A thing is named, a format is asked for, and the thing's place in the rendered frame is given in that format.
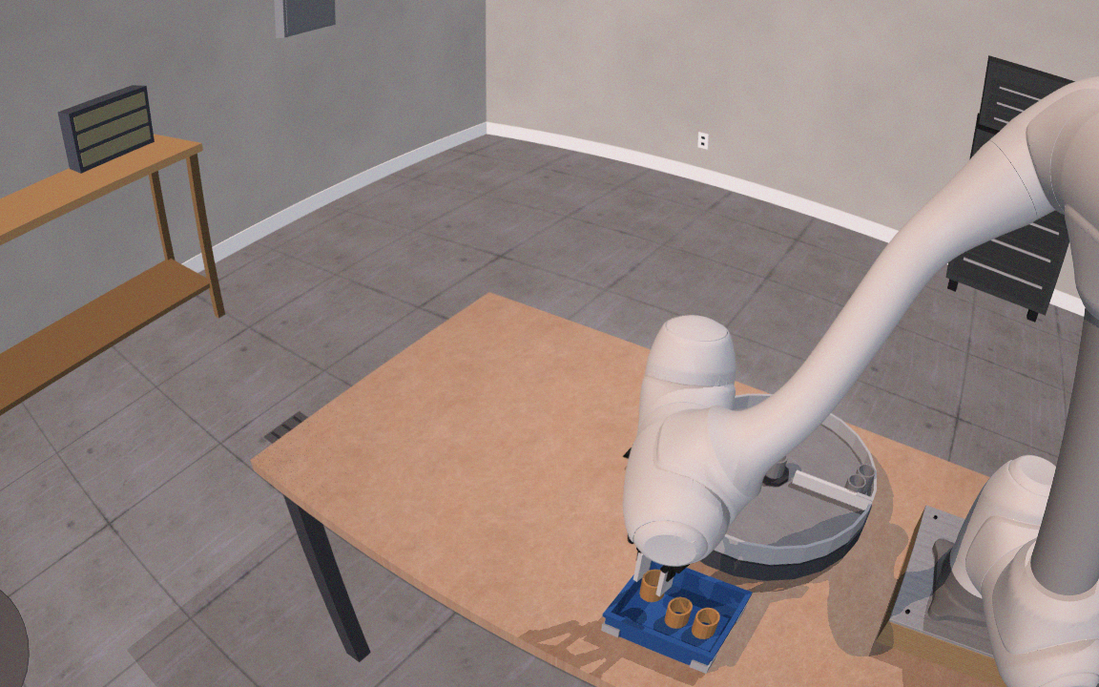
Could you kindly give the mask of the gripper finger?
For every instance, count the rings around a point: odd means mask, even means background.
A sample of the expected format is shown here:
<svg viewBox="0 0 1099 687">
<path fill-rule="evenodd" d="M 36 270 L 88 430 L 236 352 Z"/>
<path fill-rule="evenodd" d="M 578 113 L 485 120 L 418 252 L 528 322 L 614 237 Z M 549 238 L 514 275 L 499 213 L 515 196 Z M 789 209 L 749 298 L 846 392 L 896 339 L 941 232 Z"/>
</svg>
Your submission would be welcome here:
<svg viewBox="0 0 1099 687">
<path fill-rule="evenodd" d="M 659 581 L 657 584 L 657 595 L 660 597 L 662 594 L 668 591 L 669 588 L 671 588 L 675 573 L 682 573 L 682 570 L 686 569 L 686 567 L 688 567 L 689 565 L 680 567 L 662 566 Z"/>
<path fill-rule="evenodd" d="M 637 557 L 636 557 L 635 575 L 633 576 L 633 581 L 640 581 L 640 579 L 644 577 L 644 573 L 650 570 L 651 562 L 653 562 L 652 559 L 647 558 L 644 555 L 644 553 L 641 553 L 639 549 L 636 550 L 637 550 Z"/>
</svg>

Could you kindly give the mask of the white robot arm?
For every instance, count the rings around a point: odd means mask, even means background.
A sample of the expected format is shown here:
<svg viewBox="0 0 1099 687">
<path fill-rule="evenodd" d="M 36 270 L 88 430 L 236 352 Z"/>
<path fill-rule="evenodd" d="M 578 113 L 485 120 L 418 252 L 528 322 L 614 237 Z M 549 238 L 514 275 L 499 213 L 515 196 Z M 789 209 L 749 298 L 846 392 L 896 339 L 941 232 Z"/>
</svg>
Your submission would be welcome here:
<svg viewBox="0 0 1099 687">
<path fill-rule="evenodd" d="M 728 326 L 702 315 L 666 321 L 647 357 L 628 459 L 630 542 L 664 566 L 710 555 L 764 475 L 836 409 L 935 273 L 1055 210 L 1065 215 L 1085 304 L 1057 465 L 1024 455 L 991 475 L 956 542 L 933 545 L 928 614 L 988 629 L 1007 687 L 1096 687 L 1099 75 L 1043 97 L 983 145 L 897 232 L 819 346 L 759 405 L 733 410 Z"/>
</svg>

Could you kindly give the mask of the bronze bushing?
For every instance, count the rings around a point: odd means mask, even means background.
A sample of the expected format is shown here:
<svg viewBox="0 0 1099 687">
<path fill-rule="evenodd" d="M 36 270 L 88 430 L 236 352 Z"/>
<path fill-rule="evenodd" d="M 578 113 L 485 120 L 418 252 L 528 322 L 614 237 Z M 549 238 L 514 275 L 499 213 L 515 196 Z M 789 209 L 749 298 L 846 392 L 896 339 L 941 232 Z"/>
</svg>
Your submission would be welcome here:
<svg viewBox="0 0 1099 687">
<path fill-rule="evenodd" d="M 671 606 L 671 608 L 669 608 Z M 691 614 L 691 601 L 688 597 L 675 597 L 669 601 L 668 609 L 666 612 L 666 623 L 671 629 L 682 629 L 689 621 Z M 675 612 L 682 613 L 676 614 Z M 687 613 L 686 613 L 687 612 Z"/>
<path fill-rule="evenodd" d="M 691 627 L 691 634 L 699 639 L 714 636 L 719 618 L 720 614 L 715 609 L 704 608 L 699 610 L 696 614 L 693 627 Z M 704 625 L 704 623 L 701 622 L 711 623 L 711 625 Z"/>
<path fill-rule="evenodd" d="M 644 578 L 642 578 L 639 594 L 642 599 L 647 601 L 647 603 L 657 603 L 664 594 L 662 594 L 660 597 L 657 595 L 657 587 L 655 586 L 657 586 L 659 581 L 659 575 L 660 570 L 647 570 L 644 573 Z"/>
</svg>

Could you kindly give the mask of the blue square tray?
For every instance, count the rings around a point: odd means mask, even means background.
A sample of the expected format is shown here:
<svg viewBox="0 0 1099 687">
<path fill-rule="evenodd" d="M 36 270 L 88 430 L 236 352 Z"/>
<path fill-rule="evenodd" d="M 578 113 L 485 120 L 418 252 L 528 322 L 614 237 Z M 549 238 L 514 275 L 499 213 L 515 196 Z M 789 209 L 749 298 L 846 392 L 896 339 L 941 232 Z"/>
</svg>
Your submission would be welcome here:
<svg viewBox="0 0 1099 687">
<path fill-rule="evenodd" d="M 642 578 L 633 581 L 632 575 L 622 592 L 617 594 L 613 603 L 602 614 L 606 622 L 602 623 L 601 631 L 625 638 L 629 642 L 685 662 L 690 668 L 707 674 L 730 630 L 736 625 L 741 614 L 744 614 L 752 592 L 686 567 L 682 573 L 675 573 L 671 588 L 657 603 L 647 603 L 639 594 Z M 671 599 L 680 596 L 688 597 L 693 608 L 682 629 L 671 629 L 666 623 L 667 606 Z M 715 609 L 720 620 L 714 636 L 699 639 L 691 634 L 691 627 L 697 612 L 704 608 Z"/>
</svg>

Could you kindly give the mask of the grey metal bushing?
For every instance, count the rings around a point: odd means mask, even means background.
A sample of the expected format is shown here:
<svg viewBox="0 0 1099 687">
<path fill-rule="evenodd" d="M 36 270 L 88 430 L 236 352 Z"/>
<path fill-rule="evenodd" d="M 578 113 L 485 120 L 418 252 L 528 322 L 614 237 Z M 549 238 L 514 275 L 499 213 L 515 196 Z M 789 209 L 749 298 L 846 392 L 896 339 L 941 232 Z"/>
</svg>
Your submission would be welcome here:
<svg viewBox="0 0 1099 687">
<path fill-rule="evenodd" d="M 874 478 L 874 467 L 872 467 L 872 465 L 868 464 L 861 464 L 858 466 L 858 472 L 856 473 L 863 475 L 863 477 L 866 478 L 866 487 L 864 487 L 863 492 L 867 492 L 868 489 L 872 488 L 872 480 Z"/>
<path fill-rule="evenodd" d="M 786 455 L 777 464 L 775 464 L 774 466 L 771 466 L 771 468 L 769 468 L 769 472 L 766 473 L 767 477 L 771 479 L 780 478 L 786 464 L 788 464 L 788 455 Z"/>
<path fill-rule="evenodd" d="M 864 487 L 866 487 L 866 478 L 864 478 L 863 475 L 855 473 L 850 475 L 850 479 L 847 479 L 844 488 L 862 494 Z"/>
</svg>

